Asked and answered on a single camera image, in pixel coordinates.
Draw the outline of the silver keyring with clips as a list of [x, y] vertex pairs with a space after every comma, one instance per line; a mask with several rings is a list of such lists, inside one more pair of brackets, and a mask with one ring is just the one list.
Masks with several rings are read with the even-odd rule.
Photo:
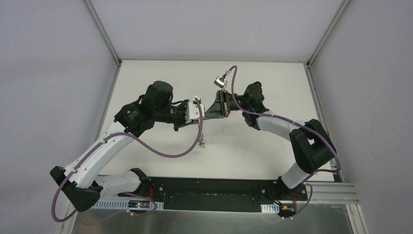
[[204, 142], [204, 134], [203, 134], [203, 127], [201, 126], [200, 123], [198, 123], [198, 133], [199, 133], [199, 137], [198, 137], [198, 144], [199, 143], [205, 143]]

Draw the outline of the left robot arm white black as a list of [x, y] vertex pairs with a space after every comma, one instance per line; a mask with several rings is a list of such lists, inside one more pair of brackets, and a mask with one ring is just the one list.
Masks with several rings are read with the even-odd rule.
[[101, 175], [103, 168], [126, 146], [137, 140], [156, 122], [170, 123], [174, 129], [188, 123], [190, 100], [173, 102], [173, 87], [155, 81], [136, 101], [124, 105], [102, 136], [73, 163], [55, 166], [50, 175], [77, 212], [90, 209], [99, 199], [132, 192], [136, 197], [148, 193], [148, 177], [139, 169], [122, 174]]

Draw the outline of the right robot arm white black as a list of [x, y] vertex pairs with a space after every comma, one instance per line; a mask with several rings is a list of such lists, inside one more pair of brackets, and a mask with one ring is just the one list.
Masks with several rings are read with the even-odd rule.
[[205, 112], [207, 119], [225, 118], [230, 112], [240, 110], [249, 127], [273, 133], [291, 143], [295, 163], [276, 181], [276, 196], [281, 199], [294, 196], [298, 185], [336, 156], [337, 152], [318, 120], [296, 122], [265, 108], [260, 82], [248, 85], [242, 95], [229, 93], [225, 80], [214, 83], [220, 90]]

